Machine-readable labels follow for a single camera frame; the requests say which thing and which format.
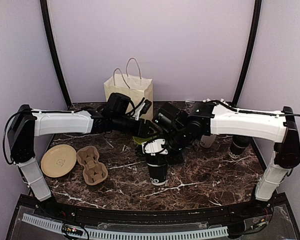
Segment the black paper coffee cup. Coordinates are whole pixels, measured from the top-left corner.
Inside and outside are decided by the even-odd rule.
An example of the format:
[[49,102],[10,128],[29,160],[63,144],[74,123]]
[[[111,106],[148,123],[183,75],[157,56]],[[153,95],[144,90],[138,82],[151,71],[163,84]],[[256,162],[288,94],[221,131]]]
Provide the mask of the black paper coffee cup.
[[237,160],[246,148],[246,146],[238,146],[232,142],[228,150],[228,155],[231,159]]

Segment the black plastic cup lid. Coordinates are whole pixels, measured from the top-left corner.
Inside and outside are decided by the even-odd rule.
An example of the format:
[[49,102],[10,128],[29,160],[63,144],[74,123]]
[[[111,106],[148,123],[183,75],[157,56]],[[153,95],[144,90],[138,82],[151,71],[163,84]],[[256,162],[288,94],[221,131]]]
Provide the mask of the black plastic cup lid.
[[146,157],[146,162],[151,166],[163,166],[167,164],[167,160],[165,156],[155,155]]

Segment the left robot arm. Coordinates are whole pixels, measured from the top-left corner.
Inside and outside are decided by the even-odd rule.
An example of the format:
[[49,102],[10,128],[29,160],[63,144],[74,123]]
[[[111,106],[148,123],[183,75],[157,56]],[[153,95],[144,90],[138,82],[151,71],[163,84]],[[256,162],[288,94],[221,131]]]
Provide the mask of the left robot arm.
[[53,195],[36,159],[35,137],[65,133],[93,135],[110,131],[143,139],[154,137],[160,132],[150,120],[109,112],[106,109],[39,110],[24,104],[5,124],[2,137],[3,156],[8,165],[17,165],[35,198],[42,202],[41,210],[48,217],[57,218],[61,208],[50,199]]

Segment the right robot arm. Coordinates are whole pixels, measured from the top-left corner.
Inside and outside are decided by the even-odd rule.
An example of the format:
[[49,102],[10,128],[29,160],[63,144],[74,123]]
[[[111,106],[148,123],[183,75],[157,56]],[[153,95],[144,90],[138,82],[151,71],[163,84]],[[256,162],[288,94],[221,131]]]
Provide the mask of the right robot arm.
[[167,131],[145,145],[151,155],[174,155],[201,136],[232,135],[261,138],[274,142],[270,163],[255,189],[255,198],[245,205],[245,213],[256,217],[265,208],[289,170],[300,164],[300,138],[290,107],[283,110],[256,111],[239,109],[220,100],[194,104],[190,113],[173,105],[163,105],[154,122]]

